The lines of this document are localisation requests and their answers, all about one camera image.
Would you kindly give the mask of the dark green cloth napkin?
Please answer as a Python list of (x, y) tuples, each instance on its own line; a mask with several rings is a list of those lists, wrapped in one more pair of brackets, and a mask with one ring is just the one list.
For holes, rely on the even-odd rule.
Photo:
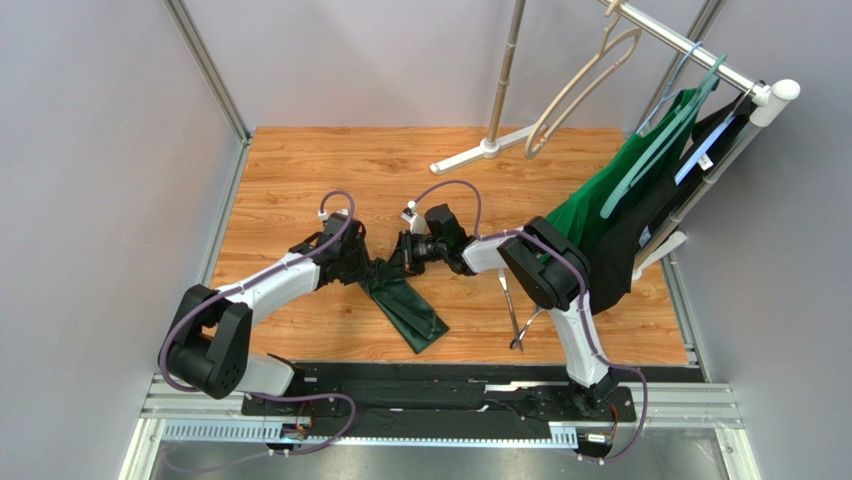
[(374, 273), (359, 283), (415, 354), (422, 353), (450, 328), (434, 308), (404, 277), (386, 277), (390, 272), (383, 258), (373, 261)]

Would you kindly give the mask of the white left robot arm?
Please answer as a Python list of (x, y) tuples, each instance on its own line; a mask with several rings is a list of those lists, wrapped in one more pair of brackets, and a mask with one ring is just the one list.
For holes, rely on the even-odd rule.
[(324, 286), (366, 280), (374, 271), (362, 222), (336, 212), (323, 229), (276, 263), (230, 285), (194, 285), (183, 295), (158, 355), (173, 388), (222, 399), (234, 392), (284, 395), (294, 366), (250, 349), (253, 329), (287, 303)]

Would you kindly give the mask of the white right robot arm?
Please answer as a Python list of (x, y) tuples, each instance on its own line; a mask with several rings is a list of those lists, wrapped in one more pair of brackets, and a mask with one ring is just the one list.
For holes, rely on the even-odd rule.
[(446, 204), (429, 209), (424, 232), (403, 230), (379, 277), (421, 275), (429, 262), (442, 261), (460, 275), (510, 271), (539, 312), (549, 314), (576, 385), (575, 397), (588, 408), (606, 403), (617, 386), (603, 359), (590, 310), (591, 265), (555, 226), (536, 216), (516, 230), (486, 237), (469, 235)]

